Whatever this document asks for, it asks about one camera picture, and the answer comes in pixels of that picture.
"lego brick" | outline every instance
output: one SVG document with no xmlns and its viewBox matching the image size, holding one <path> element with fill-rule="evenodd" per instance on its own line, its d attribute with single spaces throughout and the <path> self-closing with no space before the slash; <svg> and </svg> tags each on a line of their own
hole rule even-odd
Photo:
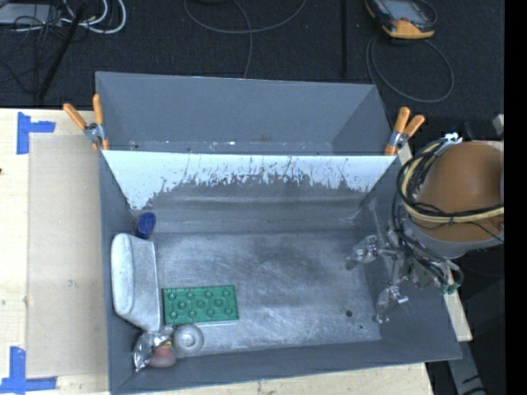
<svg viewBox="0 0 527 395">
<path fill-rule="evenodd" d="M 163 301 L 166 324 L 238 319 L 234 286 L 165 288 Z"/>
</svg>

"dark floor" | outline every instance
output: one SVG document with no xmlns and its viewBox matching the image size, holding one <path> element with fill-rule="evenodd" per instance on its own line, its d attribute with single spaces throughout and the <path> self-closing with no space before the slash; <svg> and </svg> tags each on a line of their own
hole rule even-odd
<svg viewBox="0 0 527 395">
<path fill-rule="evenodd" d="M 55 6 L 59 1 L 13 0 Z M 82 1 L 68 3 L 78 10 Z M 70 102 L 90 109 L 97 71 L 373 81 L 390 122 L 402 105 L 427 118 L 410 139 L 414 150 L 452 131 L 466 138 L 498 138 L 492 121 L 504 112 L 505 0 L 424 0 L 437 14 L 436 33 L 428 41 L 433 45 L 394 45 L 380 33 L 364 0 L 345 0 L 344 28 L 342 0 L 123 1 L 127 20 L 120 32 L 104 35 L 79 27 L 69 46 L 64 45 L 71 30 L 67 24 L 30 32 L 0 25 L 0 106 L 57 109 Z M 100 0 L 90 0 L 86 17 L 102 9 Z M 115 0 L 109 10 L 101 29 L 115 28 L 123 14 Z M 236 32 L 248 25 L 256 31 Z M 16 26 L 24 27 L 23 21 Z M 376 36 L 372 60 L 367 48 Z M 378 72 L 368 68 L 371 63 Z M 499 290 L 489 290 L 503 279 L 503 258 L 499 247 L 459 260 L 467 276 L 459 293 L 475 326 L 471 348 L 489 394 L 506 392 L 504 299 Z M 485 290 L 492 311 L 475 305 Z M 430 365 L 429 371 L 436 395 L 455 393 L 446 364 Z"/>
</svg>

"gray bin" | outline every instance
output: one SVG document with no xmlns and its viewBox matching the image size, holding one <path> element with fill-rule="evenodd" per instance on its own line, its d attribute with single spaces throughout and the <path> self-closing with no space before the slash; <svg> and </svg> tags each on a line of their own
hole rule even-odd
<svg viewBox="0 0 527 395">
<path fill-rule="evenodd" d="M 98 72 L 96 91 L 112 393 L 460 358 L 437 289 L 405 286 L 410 301 L 379 325 L 388 267 L 346 269 L 377 232 L 374 199 L 386 226 L 400 168 L 382 156 L 374 86 Z M 234 285 L 240 317 L 199 324 L 199 353 L 136 373 L 141 330 L 114 312 L 110 246 L 145 211 L 160 288 Z"/>
</svg>

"wooden table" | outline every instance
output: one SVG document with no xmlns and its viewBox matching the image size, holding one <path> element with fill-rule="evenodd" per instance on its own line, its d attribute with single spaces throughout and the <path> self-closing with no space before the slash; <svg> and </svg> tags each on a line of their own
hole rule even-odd
<svg viewBox="0 0 527 395">
<path fill-rule="evenodd" d="M 26 155 L 16 154 L 19 111 L 32 122 L 56 123 L 53 133 L 30 135 Z M 94 121 L 93 112 L 81 114 Z M 99 249 L 94 252 L 100 247 L 96 162 L 90 143 L 62 110 L 0 109 L 0 378 L 8 376 L 9 346 L 18 346 L 26 350 L 26 377 L 46 376 L 46 370 L 58 376 L 57 389 L 44 392 L 108 392 L 102 270 Z M 35 240 L 49 233 L 46 243 Z M 459 341 L 470 341 L 457 293 L 445 301 Z M 171 393 L 204 395 L 211 388 Z M 229 384 L 214 393 L 433 391 L 425 365 L 416 364 Z"/>
</svg>

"bin floor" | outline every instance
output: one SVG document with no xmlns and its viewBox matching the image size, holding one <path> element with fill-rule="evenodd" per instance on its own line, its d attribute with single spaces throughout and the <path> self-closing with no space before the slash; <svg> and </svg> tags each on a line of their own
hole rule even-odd
<svg viewBox="0 0 527 395">
<path fill-rule="evenodd" d="M 380 340 L 349 232 L 152 236 L 160 288 L 233 285 L 239 319 L 200 323 L 197 355 Z"/>
</svg>

